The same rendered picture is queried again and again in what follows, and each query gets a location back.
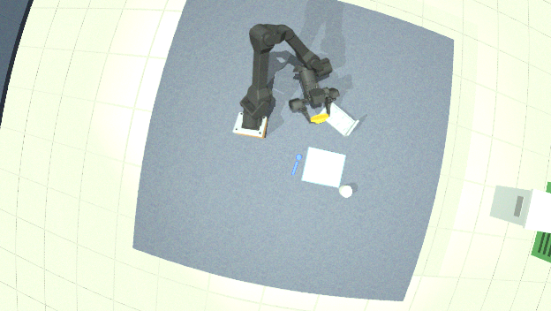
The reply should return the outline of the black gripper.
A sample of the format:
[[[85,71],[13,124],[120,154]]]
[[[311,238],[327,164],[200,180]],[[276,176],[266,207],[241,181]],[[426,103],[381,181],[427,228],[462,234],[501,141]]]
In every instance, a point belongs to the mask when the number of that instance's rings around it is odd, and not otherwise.
[[[310,81],[310,82],[302,82],[302,86],[305,90],[306,98],[302,99],[302,100],[299,100],[298,98],[289,100],[290,108],[293,109],[293,110],[301,110],[303,112],[303,114],[306,116],[306,118],[307,118],[307,120],[309,121],[310,124],[311,124],[311,119],[308,115],[307,108],[304,105],[304,103],[311,102],[311,101],[308,101],[308,98],[307,98],[307,88],[308,87],[310,87],[311,89],[316,88],[315,85],[316,86],[319,85],[319,82],[318,82],[317,79],[313,80],[313,81]],[[330,117],[332,102],[335,100],[336,97],[339,96],[338,90],[333,88],[333,87],[329,89],[329,93],[330,93],[330,96],[326,98],[327,101],[325,102],[325,107],[326,107],[326,112],[328,114],[328,117]]]

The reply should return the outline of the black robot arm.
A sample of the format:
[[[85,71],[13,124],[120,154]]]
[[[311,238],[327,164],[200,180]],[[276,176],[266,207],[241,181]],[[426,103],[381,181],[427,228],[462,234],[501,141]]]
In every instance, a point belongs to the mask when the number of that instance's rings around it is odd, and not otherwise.
[[[304,64],[296,65],[293,70],[293,72],[299,72],[302,82],[316,80],[316,76],[327,75],[333,71],[329,59],[325,57],[320,60],[298,38],[293,29],[286,25],[257,24],[249,30],[249,36],[253,46],[253,80],[247,94],[239,102],[244,108],[241,128],[259,131],[262,117],[265,116],[272,101],[273,91],[267,87],[268,56],[275,44],[287,41],[293,48],[298,61]],[[327,87],[321,88],[317,85],[316,88],[308,88],[308,101],[312,101],[315,105],[326,102],[326,98],[330,96]]]

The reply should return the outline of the yellow plate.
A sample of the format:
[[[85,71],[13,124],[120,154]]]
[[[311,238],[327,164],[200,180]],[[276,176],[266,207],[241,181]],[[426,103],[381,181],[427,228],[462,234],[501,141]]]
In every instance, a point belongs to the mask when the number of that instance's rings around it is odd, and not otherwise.
[[[324,114],[319,114],[319,115],[313,116],[310,119],[311,119],[311,122],[321,123],[321,122],[326,121],[327,117],[328,117],[328,114],[324,113]]]

